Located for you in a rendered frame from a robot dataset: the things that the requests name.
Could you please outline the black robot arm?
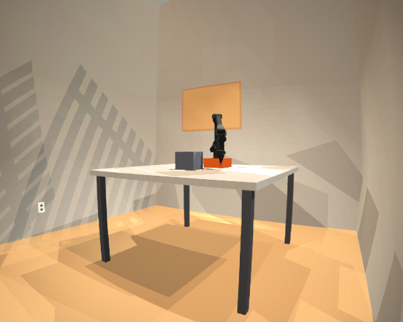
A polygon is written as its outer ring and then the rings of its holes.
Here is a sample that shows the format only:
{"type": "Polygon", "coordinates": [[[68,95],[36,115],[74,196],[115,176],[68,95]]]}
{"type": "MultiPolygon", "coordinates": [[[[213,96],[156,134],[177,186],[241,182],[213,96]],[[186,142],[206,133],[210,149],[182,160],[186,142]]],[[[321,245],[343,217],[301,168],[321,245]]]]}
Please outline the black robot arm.
{"type": "Polygon", "coordinates": [[[214,122],[214,141],[210,152],[214,153],[213,158],[219,158],[216,154],[216,150],[218,150],[217,144],[224,144],[227,133],[225,127],[222,125],[222,114],[214,113],[212,119],[214,122]]]}

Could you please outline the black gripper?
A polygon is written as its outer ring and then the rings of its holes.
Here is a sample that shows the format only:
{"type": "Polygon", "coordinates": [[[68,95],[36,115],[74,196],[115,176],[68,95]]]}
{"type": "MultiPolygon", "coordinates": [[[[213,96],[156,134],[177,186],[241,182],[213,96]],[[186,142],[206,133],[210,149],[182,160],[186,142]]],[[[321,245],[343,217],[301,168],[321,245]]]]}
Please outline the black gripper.
{"type": "Polygon", "coordinates": [[[224,144],[217,144],[218,150],[216,150],[216,154],[219,157],[220,163],[222,163],[224,155],[226,152],[224,151],[224,144]]]}

